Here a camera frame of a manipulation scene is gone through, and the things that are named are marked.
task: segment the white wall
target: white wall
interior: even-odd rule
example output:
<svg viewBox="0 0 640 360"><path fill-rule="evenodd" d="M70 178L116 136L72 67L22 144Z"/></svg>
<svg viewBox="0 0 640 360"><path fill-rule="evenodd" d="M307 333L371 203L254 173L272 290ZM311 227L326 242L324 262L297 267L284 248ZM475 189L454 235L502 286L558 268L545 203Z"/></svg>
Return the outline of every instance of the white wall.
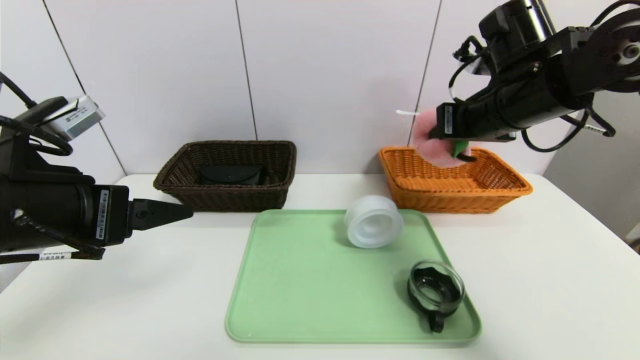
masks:
<svg viewBox="0 0 640 360"><path fill-rule="evenodd" d="M43 3L40 0L2 0L0 9L0 69L3 73L35 101L81 95L82 90ZM25 110L22 102L3 86L0 113L13 117ZM46 160L55 165L77 167L99 183L111 184L124 176L99 126L94 126L71 144L74 147L71 156L44 154ZM26 264L0 265L0 291L25 267Z"/></svg>
<svg viewBox="0 0 640 360"><path fill-rule="evenodd" d="M303 173L380 172L406 145L439 0L239 0L258 139L298 146Z"/></svg>
<svg viewBox="0 0 640 360"><path fill-rule="evenodd" d="M616 136L576 136L545 171L549 181L620 238L640 220L639 100L637 93L596 94L593 107L616 128Z"/></svg>
<svg viewBox="0 0 640 360"><path fill-rule="evenodd" d="M505 0L442 0L438 25L434 35L429 64L420 96L419 111L434 108L443 102L450 102L447 91L453 72L460 66L451 54L469 36L482 39L478 30L480 20ZM561 30L567 26L588 26L604 10L611 0L560 1L545 2L549 15L556 27ZM463 72L456 80L456 95L464 99L482 89L488 77L474 76ZM538 147L550 147L560 142L571 125L555 119L531 128L528 131L531 141ZM502 159L522 173L542 174L554 156L553 152L539 153L530 150L522 141L509 143L478 143L478 146L496 152Z"/></svg>
<svg viewBox="0 0 640 360"><path fill-rule="evenodd" d="M255 140L234 0L46 0L127 173L198 140Z"/></svg>

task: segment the glass cup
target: glass cup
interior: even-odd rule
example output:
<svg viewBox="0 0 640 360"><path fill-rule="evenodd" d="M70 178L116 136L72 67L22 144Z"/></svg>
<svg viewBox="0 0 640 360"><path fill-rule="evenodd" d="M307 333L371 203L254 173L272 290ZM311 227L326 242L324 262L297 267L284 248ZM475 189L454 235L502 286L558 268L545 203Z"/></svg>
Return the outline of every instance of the glass cup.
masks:
<svg viewBox="0 0 640 360"><path fill-rule="evenodd" d="M442 332L445 318L453 315L465 298L460 275L436 260L422 260L413 266L407 290L413 305L427 316L433 332Z"/></svg>

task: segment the green tray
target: green tray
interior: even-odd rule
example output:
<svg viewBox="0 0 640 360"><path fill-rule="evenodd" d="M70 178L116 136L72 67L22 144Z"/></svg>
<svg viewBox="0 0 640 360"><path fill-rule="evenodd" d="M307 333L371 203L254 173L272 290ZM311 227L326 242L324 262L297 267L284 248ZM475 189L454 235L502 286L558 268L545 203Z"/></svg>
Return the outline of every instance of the green tray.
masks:
<svg viewBox="0 0 640 360"><path fill-rule="evenodd" d="M449 263L422 213L401 210L404 230L379 249L354 247L344 210L258 214L227 311L228 335L250 343L464 343L481 323L467 296L432 333L407 296L411 267Z"/></svg>

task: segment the table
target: table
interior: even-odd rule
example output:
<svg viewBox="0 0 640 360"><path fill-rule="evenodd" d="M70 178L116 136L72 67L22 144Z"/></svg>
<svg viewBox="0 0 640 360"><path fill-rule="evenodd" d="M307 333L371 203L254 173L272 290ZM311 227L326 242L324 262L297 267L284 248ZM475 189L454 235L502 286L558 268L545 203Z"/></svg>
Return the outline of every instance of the table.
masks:
<svg viewBox="0 0 640 360"><path fill-rule="evenodd" d="M152 175L118 184L172 200ZM540 176L491 215L427 215L483 321L456 348L240 344L224 318L255 214L198 213L107 249L41 261L0 294L6 359L638 359L640 256ZM297 175L290 209L388 195L379 175Z"/></svg>

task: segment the brown wicker basket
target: brown wicker basket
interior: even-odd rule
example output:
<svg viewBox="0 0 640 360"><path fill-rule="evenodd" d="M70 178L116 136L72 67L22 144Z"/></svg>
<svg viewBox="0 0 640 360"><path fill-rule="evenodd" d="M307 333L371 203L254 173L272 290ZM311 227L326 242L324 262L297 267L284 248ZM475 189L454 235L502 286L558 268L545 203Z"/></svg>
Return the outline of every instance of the brown wicker basket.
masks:
<svg viewBox="0 0 640 360"><path fill-rule="evenodd" d="M200 184L200 165L263 165L260 185ZM280 209L296 170L296 146L288 141L206 141L181 147L154 181L194 211L260 212Z"/></svg>
<svg viewBox="0 0 640 360"><path fill-rule="evenodd" d="M437 168L415 149L386 147L378 156L399 208L426 213L493 213L531 185L496 154L473 148L477 158L455 168Z"/></svg>

